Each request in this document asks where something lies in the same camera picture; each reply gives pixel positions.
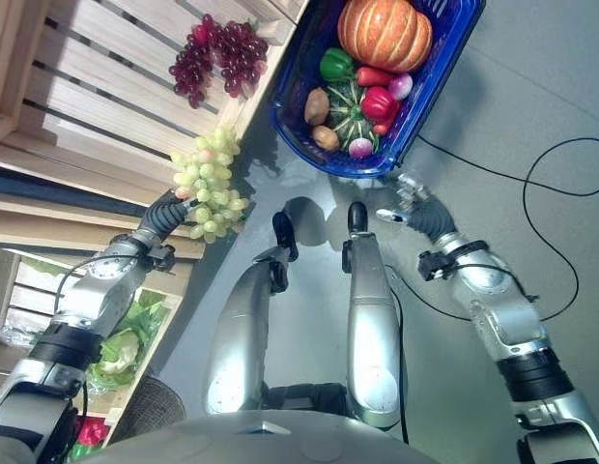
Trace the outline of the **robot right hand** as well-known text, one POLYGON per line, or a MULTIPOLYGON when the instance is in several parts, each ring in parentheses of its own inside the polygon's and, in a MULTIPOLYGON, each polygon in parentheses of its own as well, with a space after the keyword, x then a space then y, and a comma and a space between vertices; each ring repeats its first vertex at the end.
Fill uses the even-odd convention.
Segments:
POLYGON ((432 243, 458 231, 454 219, 440 199, 408 174, 401 174, 395 184, 396 201, 392 207, 380 208, 380 220, 400 223, 425 235, 432 243))

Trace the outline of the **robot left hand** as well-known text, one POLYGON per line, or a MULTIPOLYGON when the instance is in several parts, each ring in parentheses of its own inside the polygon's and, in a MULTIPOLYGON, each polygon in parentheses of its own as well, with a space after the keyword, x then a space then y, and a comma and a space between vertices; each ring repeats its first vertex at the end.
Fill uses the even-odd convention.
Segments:
POLYGON ((198 205, 195 197, 181 199, 169 189, 146 209, 137 229, 150 232, 163 242, 198 205))

